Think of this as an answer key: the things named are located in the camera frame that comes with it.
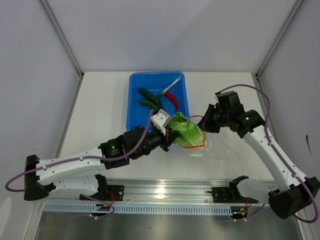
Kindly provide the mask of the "toy napa cabbage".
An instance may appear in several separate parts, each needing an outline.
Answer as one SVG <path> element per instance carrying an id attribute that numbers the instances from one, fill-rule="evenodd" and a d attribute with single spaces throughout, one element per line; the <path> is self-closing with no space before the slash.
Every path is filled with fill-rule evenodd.
<path id="1" fill-rule="evenodd" d="M 205 145 L 205 134 L 182 112 L 176 112 L 168 126 L 179 136 L 173 141 L 174 144 L 183 148 L 201 148 Z"/>

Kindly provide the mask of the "clear zip bag orange zipper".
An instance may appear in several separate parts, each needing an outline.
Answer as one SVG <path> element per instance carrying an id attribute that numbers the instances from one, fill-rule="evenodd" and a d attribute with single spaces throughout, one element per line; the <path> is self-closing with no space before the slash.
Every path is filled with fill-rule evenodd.
<path id="1" fill-rule="evenodd" d="M 206 161 L 226 161 L 235 162 L 241 158 L 236 148 L 232 146 L 226 133 L 207 133 L 203 131 L 203 138 L 196 145 L 181 145 L 181 148 L 194 158 Z"/>

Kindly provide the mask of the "small green toy pepper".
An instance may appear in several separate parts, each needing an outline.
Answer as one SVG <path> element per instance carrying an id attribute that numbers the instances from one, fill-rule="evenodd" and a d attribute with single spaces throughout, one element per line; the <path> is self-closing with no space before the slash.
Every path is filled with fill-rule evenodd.
<path id="1" fill-rule="evenodd" d="M 152 103 L 151 101 L 146 100 L 146 99 L 139 99 L 138 102 L 141 105 L 149 106 L 152 109 L 157 109 L 158 108 L 154 103 Z"/>

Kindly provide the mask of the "dark green toy cucumber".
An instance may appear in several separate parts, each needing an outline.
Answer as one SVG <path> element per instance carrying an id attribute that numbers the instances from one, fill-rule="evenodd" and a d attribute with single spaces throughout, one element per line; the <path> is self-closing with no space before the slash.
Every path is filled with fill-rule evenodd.
<path id="1" fill-rule="evenodd" d="M 155 105 L 157 105 L 157 104 L 160 104 L 161 102 L 160 102 L 160 100 L 159 100 L 159 98 L 158 97 L 156 97 L 153 93 L 151 93 L 150 91 L 148 91 L 148 90 L 146 90 L 146 89 L 144 89 L 144 88 L 142 88 L 142 87 L 139 87 L 138 88 L 138 91 L 139 91 L 139 93 L 143 96 L 143 97 L 145 97 L 145 98 L 147 98 L 150 102 L 152 102 L 153 104 L 155 104 Z"/>

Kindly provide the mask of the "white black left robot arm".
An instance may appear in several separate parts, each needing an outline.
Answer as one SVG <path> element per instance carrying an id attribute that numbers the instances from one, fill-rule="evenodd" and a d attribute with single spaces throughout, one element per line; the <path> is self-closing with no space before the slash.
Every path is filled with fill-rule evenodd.
<path id="1" fill-rule="evenodd" d="M 41 159 L 37 155 L 30 155 L 25 161 L 24 200 L 47 198 L 59 188 L 56 182 L 63 182 L 65 177 L 124 167 L 131 160 L 147 156 L 158 147 L 167 152 L 179 136 L 170 127 L 161 132 L 155 127 L 148 131 L 142 126 L 136 126 L 98 147 L 74 156 Z"/>

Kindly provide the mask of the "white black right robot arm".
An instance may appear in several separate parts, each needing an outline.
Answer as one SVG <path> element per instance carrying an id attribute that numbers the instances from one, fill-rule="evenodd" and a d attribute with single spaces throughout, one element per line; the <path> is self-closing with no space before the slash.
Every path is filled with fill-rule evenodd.
<path id="1" fill-rule="evenodd" d="M 281 219 L 294 216 L 297 212 L 315 205 L 320 189 L 316 177 L 307 177 L 290 160 L 272 137 L 267 121 L 255 110 L 245 111 L 235 91 L 216 93 L 217 103 L 209 104 L 198 123 L 206 133 L 219 133 L 229 128 L 244 140 L 267 167 L 275 184 L 240 176 L 229 182 L 228 196 L 234 202 L 250 197 L 268 204 Z"/>

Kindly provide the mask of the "blue plastic bin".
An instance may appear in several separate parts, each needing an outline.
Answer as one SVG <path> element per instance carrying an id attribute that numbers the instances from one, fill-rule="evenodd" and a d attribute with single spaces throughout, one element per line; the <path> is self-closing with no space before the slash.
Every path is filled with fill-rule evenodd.
<path id="1" fill-rule="evenodd" d="M 149 105 L 139 103 L 139 99 L 145 97 L 139 92 L 139 88 L 148 90 L 155 96 L 168 87 L 177 78 L 180 80 L 168 91 L 174 96 L 178 111 L 189 117 L 189 106 L 186 89 L 185 76 L 180 71 L 158 71 L 158 72 L 136 72 L 129 77 L 126 130 L 129 131 L 135 126 L 146 126 Z"/>

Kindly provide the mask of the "red toy chili pepper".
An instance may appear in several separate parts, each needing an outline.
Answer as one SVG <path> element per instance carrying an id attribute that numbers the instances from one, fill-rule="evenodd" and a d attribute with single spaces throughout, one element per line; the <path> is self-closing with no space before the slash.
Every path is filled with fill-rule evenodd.
<path id="1" fill-rule="evenodd" d="M 178 112 L 178 110 L 179 110 L 179 104 L 178 104 L 178 102 L 177 102 L 176 97 L 175 97 L 172 93 L 170 93 L 169 91 L 167 91 L 167 92 L 165 93 L 165 95 L 166 95 L 166 97 L 169 98 L 169 99 L 172 101 L 172 103 L 174 104 L 175 112 Z"/>

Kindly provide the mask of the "toy green onion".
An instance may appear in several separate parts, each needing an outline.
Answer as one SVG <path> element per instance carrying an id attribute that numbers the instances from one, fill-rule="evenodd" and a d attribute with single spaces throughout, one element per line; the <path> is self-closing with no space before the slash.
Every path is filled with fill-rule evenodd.
<path id="1" fill-rule="evenodd" d="M 167 86 L 164 90 L 162 90 L 160 93 L 156 95 L 157 98 L 161 98 L 171 87 L 173 87 L 176 83 L 180 81 L 182 78 L 181 75 L 178 76 L 169 86 Z"/>

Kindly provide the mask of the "aluminium frame rail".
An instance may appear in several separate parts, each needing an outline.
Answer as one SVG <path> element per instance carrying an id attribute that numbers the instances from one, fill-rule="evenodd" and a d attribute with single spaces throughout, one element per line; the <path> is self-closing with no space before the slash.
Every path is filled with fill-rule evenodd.
<path id="1" fill-rule="evenodd" d="M 126 204 L 204 205 L 213 203 L 209 191 L 228 187 L 230 180 L 133 180 L 107 179 L 109 185 L 123 185 Z"/>

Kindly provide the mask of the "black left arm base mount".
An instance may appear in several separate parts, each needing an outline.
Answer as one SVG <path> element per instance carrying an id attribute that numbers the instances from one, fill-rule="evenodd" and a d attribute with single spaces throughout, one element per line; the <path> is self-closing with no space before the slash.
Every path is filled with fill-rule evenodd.
<path id="1" fill-rule="evenodd" d="M 124 185 L 109 184 L 105 176 L 96 174 L 94 177 L 88 178 L 84 181 L 84 184 L 91 190 L 88 193 L 81 192 L 79 199 L 82 201 L 89 201 L 91 198 L 110 201 L 110 202 L 122 202 L 125 192 Z"/>

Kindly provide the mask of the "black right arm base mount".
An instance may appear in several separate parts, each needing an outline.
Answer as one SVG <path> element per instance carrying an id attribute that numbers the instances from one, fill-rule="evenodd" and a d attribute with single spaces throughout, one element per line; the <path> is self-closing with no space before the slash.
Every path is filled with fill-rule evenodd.
<path id="1" fill-rule="evenodd" d="M 207 193 L 211 194 L 214 203 L 245 204 L 248 199 L 241 196 L 237 185 L 240 181 L 248 179 L 248 176 L 239 176 L 228 183 L 227 187 L 212 187 Z"/>

